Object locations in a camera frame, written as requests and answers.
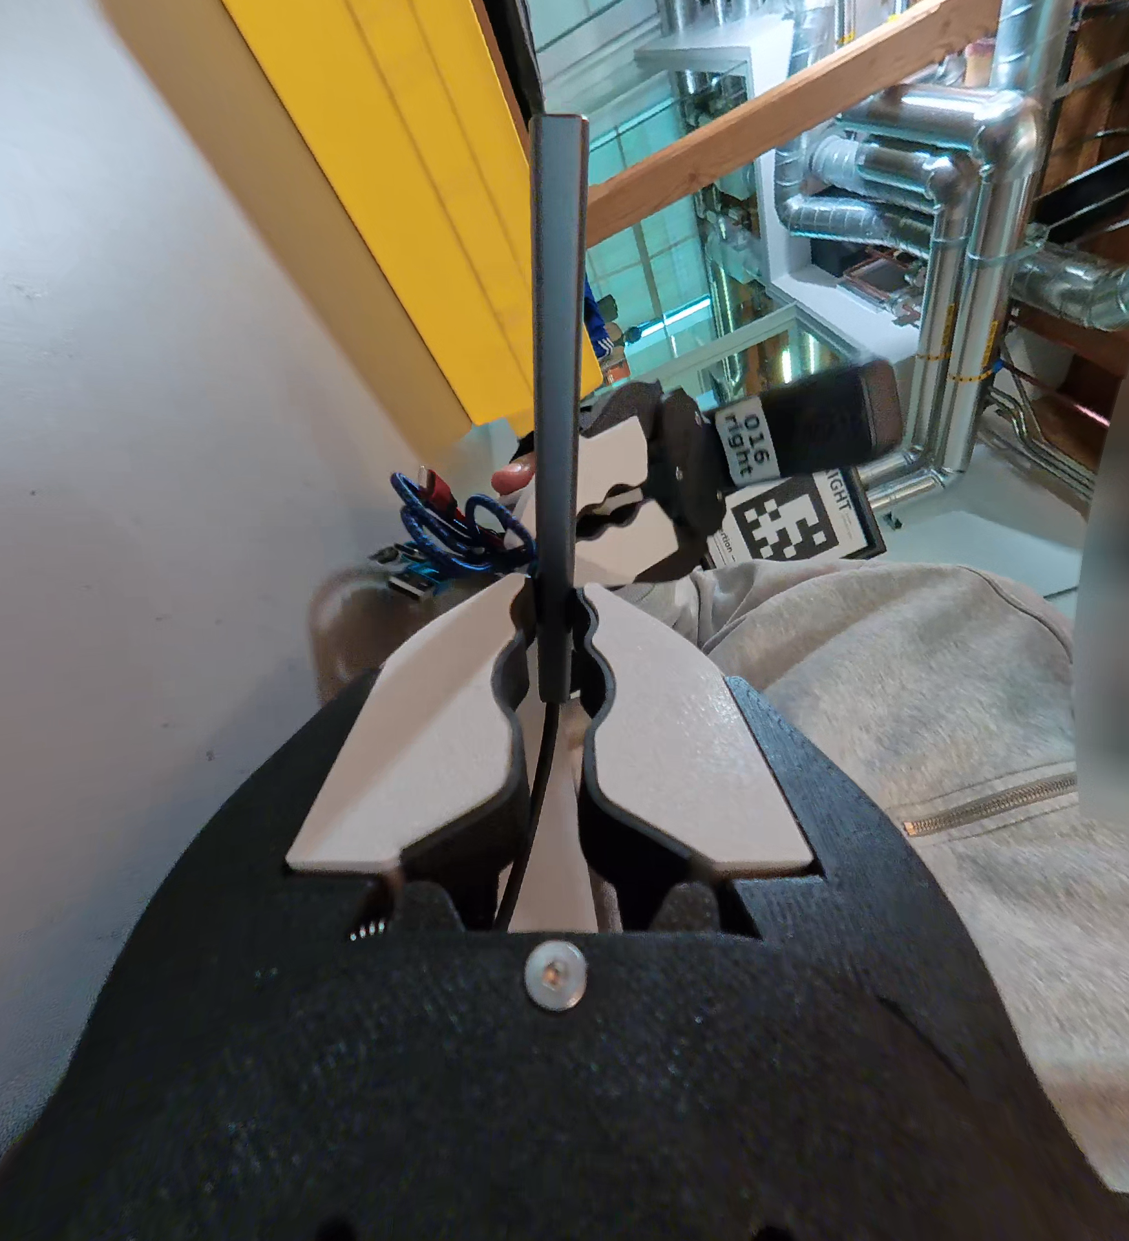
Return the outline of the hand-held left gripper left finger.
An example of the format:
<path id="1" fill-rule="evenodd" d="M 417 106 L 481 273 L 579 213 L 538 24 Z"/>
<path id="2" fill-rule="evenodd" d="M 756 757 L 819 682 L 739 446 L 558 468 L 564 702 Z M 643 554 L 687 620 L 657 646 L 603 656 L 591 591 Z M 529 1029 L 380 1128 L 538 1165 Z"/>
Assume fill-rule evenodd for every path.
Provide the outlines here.
<path id="1" fill-rule="evenodd" d="M 428 881 L 471 932 L 493 925 L 530 778 L 517 708 L 530 689 L 533 585 L 510 574 L 407 637 L 373 689 L 286 863 L 390 893 Z"/>

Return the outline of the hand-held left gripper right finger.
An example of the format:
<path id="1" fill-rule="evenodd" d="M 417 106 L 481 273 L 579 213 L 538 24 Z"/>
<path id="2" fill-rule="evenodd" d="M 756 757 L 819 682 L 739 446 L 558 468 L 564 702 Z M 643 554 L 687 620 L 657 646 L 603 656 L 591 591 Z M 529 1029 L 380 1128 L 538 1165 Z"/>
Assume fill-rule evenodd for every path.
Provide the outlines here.
<path id="1" fill-rule="evenodd" d="M 622 928 L 646 932 L 681 883 L 807 874 L 816 854 L 726 674 L 599 585 L 577 592 L 574 634 L 579 843 Z"/>

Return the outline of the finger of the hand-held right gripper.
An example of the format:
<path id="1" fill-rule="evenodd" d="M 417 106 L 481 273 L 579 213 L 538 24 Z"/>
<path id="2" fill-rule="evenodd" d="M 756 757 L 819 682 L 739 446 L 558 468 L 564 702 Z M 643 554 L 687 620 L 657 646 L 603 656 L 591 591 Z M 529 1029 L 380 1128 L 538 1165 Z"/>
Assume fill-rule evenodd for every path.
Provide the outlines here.
<path id="1" fill-rule="evenodd" d="M 646 499 L 650 440 L 637 417 L 579 440 L 579 513 L 622 513 Z"/>
<path id="2" fill-rule="evenodd" d="M 577 520 L 577 585 L 634 585 L 681 554 L 677 526 L 656 499 L 622 493 L 613 512 L 599 505 Z"/>

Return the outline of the grey usb hub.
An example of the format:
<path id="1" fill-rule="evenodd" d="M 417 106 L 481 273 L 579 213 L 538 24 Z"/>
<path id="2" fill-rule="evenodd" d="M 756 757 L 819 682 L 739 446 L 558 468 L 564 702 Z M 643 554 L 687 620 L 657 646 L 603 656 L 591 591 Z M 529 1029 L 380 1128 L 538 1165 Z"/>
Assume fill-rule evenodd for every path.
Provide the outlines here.
<path id="1" fill-rule="evenodd" d="M 562 705 L 574 689 L 574 567 L 579 396 L 584 352 L 584 223 L 591 125 L 584 117 L 530 123 L 530 330 L 536 446 L 536 646 L 541 743 L 530 822 L 499 898 L 496 932 L 510 928 L 554 770 Z"/>

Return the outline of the grey desk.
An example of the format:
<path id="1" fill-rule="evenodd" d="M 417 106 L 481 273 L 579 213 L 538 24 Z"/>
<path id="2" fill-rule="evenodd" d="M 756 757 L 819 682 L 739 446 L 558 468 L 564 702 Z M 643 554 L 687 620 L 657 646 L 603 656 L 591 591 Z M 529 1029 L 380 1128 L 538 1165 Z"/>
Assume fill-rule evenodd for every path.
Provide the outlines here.
<path id="1" fill-rule="evenodd" d="M 458 431 L 222 4 L 0 4 L 0 1073 L 313 713 L 317 592 Z"/>

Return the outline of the person's grey hoodie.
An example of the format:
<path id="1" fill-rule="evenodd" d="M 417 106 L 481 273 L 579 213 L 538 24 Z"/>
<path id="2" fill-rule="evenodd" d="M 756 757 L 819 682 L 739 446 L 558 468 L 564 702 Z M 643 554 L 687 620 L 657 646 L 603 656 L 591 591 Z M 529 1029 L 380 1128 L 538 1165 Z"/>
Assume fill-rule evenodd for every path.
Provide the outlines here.
<path id="1" fill-rule="evenodd" d="M 698 571 L 622 598 L 743 677 L 910 838 L 1129 1203 L 1129 828 L 1075 791 L 1072 630 L 967 567 Z"/>

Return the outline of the wooden beam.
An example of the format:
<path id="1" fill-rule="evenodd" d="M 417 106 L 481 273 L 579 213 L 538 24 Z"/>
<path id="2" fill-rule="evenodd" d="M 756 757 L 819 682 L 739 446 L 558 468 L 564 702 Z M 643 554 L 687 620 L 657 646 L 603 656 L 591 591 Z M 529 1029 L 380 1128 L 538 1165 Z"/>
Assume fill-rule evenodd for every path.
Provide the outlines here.
<path id="1" fill-rule="evenodd" d="M 997 0 L 918 4 L 729 117 L 591 190 L 588 248 L 826 125 L 867 97 L 963 51 L 997 29 Z"/>

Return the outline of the silver ventilation ducts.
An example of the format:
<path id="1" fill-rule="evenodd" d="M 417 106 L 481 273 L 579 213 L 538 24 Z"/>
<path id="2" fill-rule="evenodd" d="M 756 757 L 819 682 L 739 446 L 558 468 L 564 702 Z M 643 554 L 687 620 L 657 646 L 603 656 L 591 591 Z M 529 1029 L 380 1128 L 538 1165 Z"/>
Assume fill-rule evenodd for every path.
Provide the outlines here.
<path id="1" fill-rule="evenodd" d="M 974 458 L 1007 306 L 1129 330 L 1129 266 L 1055 247 L 1031 223 L 1072 4 L 1003 4 L 989 87 L 912 76 L 774 154 L 774 209 L 805 240 L 926 259 L 897 450 L 860 468 L 877 513 L 943 492 Z"/>

